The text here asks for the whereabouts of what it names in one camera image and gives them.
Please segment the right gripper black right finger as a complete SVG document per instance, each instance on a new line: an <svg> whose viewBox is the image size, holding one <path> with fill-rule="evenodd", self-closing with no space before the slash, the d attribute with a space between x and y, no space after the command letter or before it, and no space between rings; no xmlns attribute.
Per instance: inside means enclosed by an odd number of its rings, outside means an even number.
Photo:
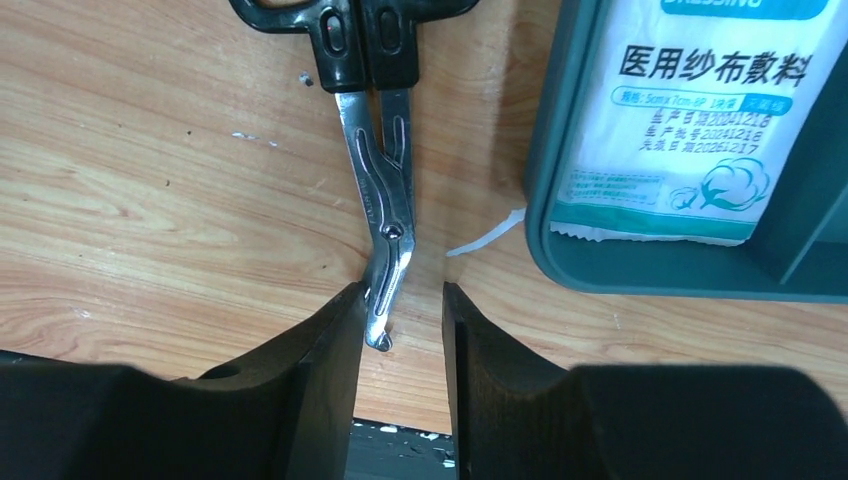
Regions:
<svg viewBox="0 0 848 480"><path fill-rule="evenodd" d="M461 479L843 479L847 423L799 370L555 365L443 286Z"/></svg>

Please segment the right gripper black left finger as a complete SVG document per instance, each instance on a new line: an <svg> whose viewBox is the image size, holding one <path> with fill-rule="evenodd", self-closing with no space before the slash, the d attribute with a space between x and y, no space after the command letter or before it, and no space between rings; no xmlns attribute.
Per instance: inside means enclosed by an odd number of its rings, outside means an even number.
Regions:
<svg viewBox="0 0 848 480"><path fill-rule="evenodd" d="M340 479L363 286L196 378L28 355L1 361L5 479Z"/></svg>

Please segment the dark teal divided tray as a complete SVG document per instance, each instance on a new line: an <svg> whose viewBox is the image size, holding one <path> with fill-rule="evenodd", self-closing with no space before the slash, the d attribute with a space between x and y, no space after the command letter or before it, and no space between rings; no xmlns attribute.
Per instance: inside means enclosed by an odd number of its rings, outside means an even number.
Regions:
<svg viewBox="0 0 848 480"><path fill-rule="evenodd" d="M847 42L746 242L590 241L551 230L613 2L566 1L559 10L524 180L527 243L539 268L564 287L591 293L845 302Z"/></svg>

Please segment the teal white sachet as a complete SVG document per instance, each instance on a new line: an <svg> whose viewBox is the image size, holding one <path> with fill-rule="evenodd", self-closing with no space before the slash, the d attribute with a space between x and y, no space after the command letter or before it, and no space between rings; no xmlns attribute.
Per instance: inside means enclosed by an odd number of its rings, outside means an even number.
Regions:
<svg viewBox="0 0 848 480"><path fill-rule="evenodd" d="M846 45L846 3L615 1L601 33L551 230L746 242Z"/></svg>

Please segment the black handled scissors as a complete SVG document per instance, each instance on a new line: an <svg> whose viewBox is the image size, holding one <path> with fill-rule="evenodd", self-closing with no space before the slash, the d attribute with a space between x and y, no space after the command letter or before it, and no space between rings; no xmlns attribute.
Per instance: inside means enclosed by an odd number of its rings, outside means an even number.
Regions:
<svg viewBox="0 0 848 480"><path fill-rule="evenodd" d="M474 2L237 0L238 17L266 34L309 36L321 88L335 98L372 240L364 341L387 352L392 307L416 247L410 92L420 78L417 28Z"/></svg>

